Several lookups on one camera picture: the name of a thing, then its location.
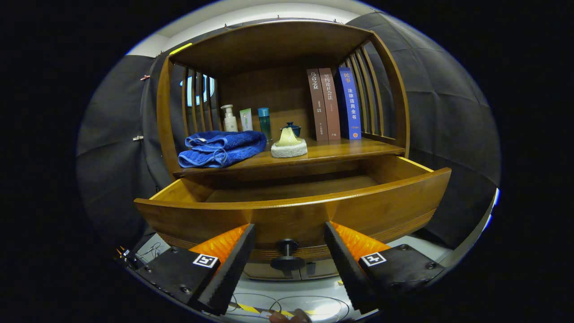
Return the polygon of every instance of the teal bottle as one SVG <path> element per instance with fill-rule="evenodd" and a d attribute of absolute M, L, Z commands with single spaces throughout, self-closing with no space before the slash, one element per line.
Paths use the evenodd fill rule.
<path fill-rule="evenodd" d="M 259 125 L 261 126 L 261 132 L 265 134 L 267 138 L 267 143 L 272 141 L 271 138 L 271 121 L 269 120 L 269 108 L 260 107 L 257 109 L 259 113 Z"/>

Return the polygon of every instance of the brown book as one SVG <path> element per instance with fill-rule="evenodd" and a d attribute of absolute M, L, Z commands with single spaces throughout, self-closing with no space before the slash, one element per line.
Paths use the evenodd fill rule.
<path fill-rule="evenodd" d="M 330 68 L 319 68 L 319 77 L 323 88 L 325 112 L 327 112 L 327 136 L 329 140 L 341 140 L 341 127 L 339 126 L 339 106 L 335 93 L 333 74 Z"/>
<path fill-rule="evenodd" d="M 313 101 L 317 141 L 329 140 L 327 136 L 327 114 L 325 111 L 325 100 L 323 99 L 321 80 L 319 79 L 319 70 L 317 68 L 307 70 L 307 78 L 309 79 L 309 89 L 311 90 L 311 101 Z"/>

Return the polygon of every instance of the blue lid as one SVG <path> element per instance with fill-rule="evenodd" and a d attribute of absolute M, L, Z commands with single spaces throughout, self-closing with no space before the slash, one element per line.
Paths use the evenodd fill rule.
<path fill-rule="evenodd" d="M 260 107 L 259 109 L 257 109 L 257 112 L 259 113 L 259 118 L 269 116 L 269 108 L 268 107 Z"/>

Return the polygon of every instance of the sponge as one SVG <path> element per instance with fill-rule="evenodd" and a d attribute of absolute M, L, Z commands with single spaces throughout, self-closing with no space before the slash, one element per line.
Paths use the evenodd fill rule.
<path fill-rule="evenodd" d="M 293 133 L 293 129 L 285 127 L 281 131 L 281 138 L 271 146 L 271 157 L 287 158 L 301 156 L 307 153 L 305 139 L 299 139 Z"/>
<path fill-rule="evenodd" d="M 271 156 L 274 158 L 287 158 L 306 154 L 307 143 L 305 142 L 305 139 L 301 140 L 302 142 L 300 144 L 291 146 L 277 146 L 277 143 L 274 143 L 271 146 Z"/>

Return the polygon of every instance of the drawer knob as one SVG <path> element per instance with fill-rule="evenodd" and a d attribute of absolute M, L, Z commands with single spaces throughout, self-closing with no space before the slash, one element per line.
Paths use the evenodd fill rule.
<path fill-rule="evenodd" d="M 283 256 L 271 260 L 271 267 L 281 271 L 299 270 L 305 267 L 305 260 L 294 257 L 291 254 L 297 250 L 299 244 L 293 239 L 283 239 L 277 243 L 277 247 Z"/>

